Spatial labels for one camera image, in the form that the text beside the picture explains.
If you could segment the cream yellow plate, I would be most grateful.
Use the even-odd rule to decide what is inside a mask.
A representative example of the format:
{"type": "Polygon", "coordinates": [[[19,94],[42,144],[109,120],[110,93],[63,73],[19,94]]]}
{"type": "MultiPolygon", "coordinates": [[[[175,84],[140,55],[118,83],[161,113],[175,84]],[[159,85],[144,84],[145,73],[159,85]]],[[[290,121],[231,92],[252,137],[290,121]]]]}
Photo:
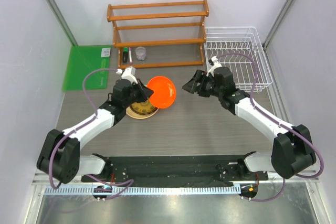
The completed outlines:
{"type": "Polygon", "coordinates": [[[158,109],[157,109],[156,111],[154,111],[153,113],[151,113],[151,114],[147,114],[147,115],[139,115],[139,114],[133,112],[133,111],[131,110],[130,106],[129,106],[129,107],[126,109],[126,114],[127,114],[128,116],[130,116],[131,118],[139,119],[139,120],[140,120],[140,119],[147,119],[147,118],[153,116],[157,111],[158,111],[158,109]]]}

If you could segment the olive yellow patterned plate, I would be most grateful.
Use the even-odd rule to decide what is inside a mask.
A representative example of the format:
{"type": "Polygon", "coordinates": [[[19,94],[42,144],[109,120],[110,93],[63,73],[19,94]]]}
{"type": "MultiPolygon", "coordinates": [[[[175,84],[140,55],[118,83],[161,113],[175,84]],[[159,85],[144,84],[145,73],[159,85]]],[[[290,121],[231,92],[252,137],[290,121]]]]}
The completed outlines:
{"type": "Polygon", "coordinates": [[[133,103],[130,106],[131,110],[139,115],[147,115],[147,114],[151,114],[154,111],[157,110],[157,107],[155,107],[150,100],[146,100],[144,102],[141,103],[133,103]]]}

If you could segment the orange plastic plate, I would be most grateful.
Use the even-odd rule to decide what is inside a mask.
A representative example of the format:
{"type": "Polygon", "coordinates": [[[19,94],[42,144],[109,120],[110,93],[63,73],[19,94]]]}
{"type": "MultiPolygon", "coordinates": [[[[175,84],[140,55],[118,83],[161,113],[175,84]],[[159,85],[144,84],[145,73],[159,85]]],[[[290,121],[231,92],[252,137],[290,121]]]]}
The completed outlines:
{"type": "Polygon", "coordinates": [[[169,78],[165,76],[153,77],[147,87],[154,92],[149,100],[155,107],[167,109],[175,102],[176,87],[169,78]]]}

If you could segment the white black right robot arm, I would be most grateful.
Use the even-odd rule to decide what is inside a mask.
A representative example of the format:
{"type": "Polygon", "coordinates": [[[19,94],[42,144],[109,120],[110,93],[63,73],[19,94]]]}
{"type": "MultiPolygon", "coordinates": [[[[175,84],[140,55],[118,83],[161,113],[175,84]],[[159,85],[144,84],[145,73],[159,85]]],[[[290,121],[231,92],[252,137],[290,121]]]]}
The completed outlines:
{"type": "Polygon", "coordinates": [[[182,88],[200,97],[218,98],[224,109],[250,123],[272,143],[271,153],[251,152],[239,162],[237,173],[242,179],[250,179],[256,172],[276,172],[289,179],[316,163],[308,128],[293,126],[260,107],[247,92],[236,87],[228,68],[218,67],[211,73],[197,70],[182,88]]]}

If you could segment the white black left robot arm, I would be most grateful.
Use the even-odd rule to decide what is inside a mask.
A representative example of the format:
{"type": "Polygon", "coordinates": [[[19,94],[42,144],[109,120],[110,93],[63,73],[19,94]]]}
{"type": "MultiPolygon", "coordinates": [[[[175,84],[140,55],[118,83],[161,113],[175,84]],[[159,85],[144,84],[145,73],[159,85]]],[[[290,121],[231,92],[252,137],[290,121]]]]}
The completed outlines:
{"type": "Polygon", "coordinates": [[[81,149],[98,134],[119,123],[130,105],[147,101],[153,93],[140,80],[118,80],[107,101],[92,116],[66,130],[48,132],[37,160],[37,169],[63,184],[76,176],[88,174],[102,182],[107,181],[112,174],[107,158],[98,154],[83,156],[81,149]]]}

